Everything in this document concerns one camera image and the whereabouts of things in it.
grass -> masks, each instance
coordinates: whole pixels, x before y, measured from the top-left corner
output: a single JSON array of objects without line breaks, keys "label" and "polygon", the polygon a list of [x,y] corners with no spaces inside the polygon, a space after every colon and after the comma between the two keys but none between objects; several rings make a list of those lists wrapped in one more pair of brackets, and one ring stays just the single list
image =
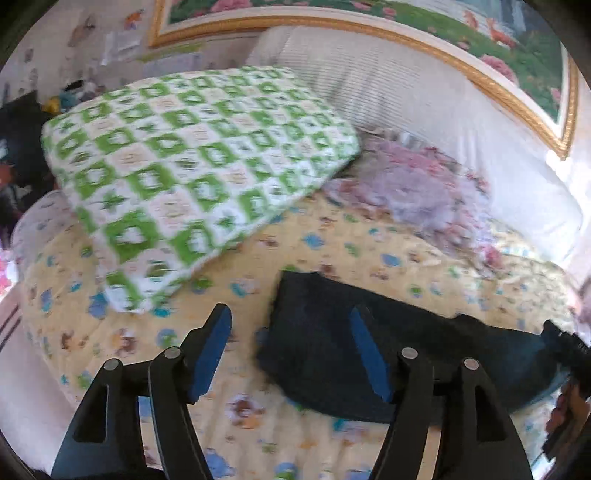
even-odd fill
[{"label": "grass", "polygon": [[[297,0],[265,1],[251,0],[253,7],[286,5]],[[484,54],[503,60],[519,80],[520,88],[552,117],[558,120],[558,108],[554,103],[550,89],[562,87],[562,56],[560,42],[555,35],[539,32],[527,32],[517,38],[518,45],[509,50],[493,42],[487,36],[473,31],[466,24],[445,15],[403,2],[384,0],[361,0],[370,5],[369,10],[355,8],[349,0],[310,0],[311,7],[331,6],[337,9],[361,12],[376,17],[384,17],[382,9],[390,7],[396,10],[396,21],[427,33],[434,28],[435,36],[454,45],[465,42],[470,45],[468,52],[480,58]],[[170,22],[180,22],[190,18],[195,11],[208,11],[215,0],[181,0],[170,14]]]}]

bed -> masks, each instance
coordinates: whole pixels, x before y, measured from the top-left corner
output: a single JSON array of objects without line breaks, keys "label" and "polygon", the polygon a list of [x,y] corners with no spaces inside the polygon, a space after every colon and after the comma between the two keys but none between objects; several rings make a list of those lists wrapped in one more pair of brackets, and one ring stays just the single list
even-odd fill
[{"label": "bed", "polygon": [[[371,469],[386,426],[301,411],[265,382],[252,355],[280,271],[320,271],[441,315],[463,312],[499,327],[539,333],[542,322],[553,318],[572,329],[562,270],[541,261],[517,233],[500,224],[494,231],[509,271],[484,280],[466,261],[441,254],[412,229],[367,220],[317,193],[212,261],[169,302],[136,315],[107,307],[90,240],[74,223],[29,266],[23,316],[31,340],[76,405],[106,359],[153,358],[201,326],[217,302],[227,303],[234,318],[230,342],[210,393],[190,409],[212,462],[227,465],[226,476],[235,470],[243,478],[270,478],[269,471],[287,462],[342,478],[347,471]],[[514,416],[531,459],[539,452],[550,408],[548,400]],[[140,409],[147,458],[157,464],[150,409],[144,403]]]}]

white pillow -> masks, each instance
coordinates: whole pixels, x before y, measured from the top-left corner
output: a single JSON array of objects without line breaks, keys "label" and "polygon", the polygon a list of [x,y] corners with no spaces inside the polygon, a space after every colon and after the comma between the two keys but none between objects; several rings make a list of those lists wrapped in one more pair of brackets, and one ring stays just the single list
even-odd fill
[{"label": "white pillow", "polygon": [[355,127],[391,127],[436,145],[491,183],[492,214],[560,262],[583,214],[545,164],[542,141],[458,70],[397,43],[314,27],[264,32],[249,64],[280,64]]}]

metal screw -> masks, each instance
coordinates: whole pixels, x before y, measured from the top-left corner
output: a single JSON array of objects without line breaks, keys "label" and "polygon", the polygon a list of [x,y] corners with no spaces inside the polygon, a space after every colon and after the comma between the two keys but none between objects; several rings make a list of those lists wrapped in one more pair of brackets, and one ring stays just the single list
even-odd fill
[{"label": "metal screw", "polygon": [[464,360],[464,366],[468,370],[478,370],[478,367],[480,366],[480,364],[478,363],[478,360],[474,360],[473,358],[466,358]]},{"label": "metal screw", "polygon": [[117,368],[119,366],[121,362],[119,360],[117,360],[116,358],[109,358],[105,364],[103,365],[103,368],[105,370],[114,370],[115,368]]},{"label": "metal screw", "polygon": [[408,358],[409,360],[418,357],[418,352],[414,348],[409,346],[404,347],[400,353],[404,358]]},{"label": "metal screw", "polygon": [[177,358],[179,355],[181,354],[181,349],[177,346],[171,346],[168,347],[165,351],[164,351],[164,356],[166,358]]}]

gold picture frame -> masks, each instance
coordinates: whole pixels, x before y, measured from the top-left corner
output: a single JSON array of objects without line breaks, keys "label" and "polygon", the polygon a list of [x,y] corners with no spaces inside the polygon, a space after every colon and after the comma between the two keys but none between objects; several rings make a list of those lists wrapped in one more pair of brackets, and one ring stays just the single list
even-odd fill
[{"label": "gold picture frame", "polygon": [[331,28],[383,38],[431,55],[462,72],[482,93],[528,125],[561,160],[565,160],[569,154],[576,126],[579,96],[579,70],[570,56],[568,56],[566,61],[568,100],[565,106],[562,132],[560,135],[557,135],[552,127],[520,100],[517,95],[489,77],[486,73],[453,54],[412,36],[357,21],[306,16],[303,14],[281,16],[256,15],[242,18],[227,18],[198,25],[189,25],[184,28],[162,33],[161,30],[167,2],[170,2],[170,0],[155,0],[155,12],[148,37],[148,44],[151,48],[159,48],[208,35],[255,30],[262,31],[280,25],[305,25],[309,27]]}]

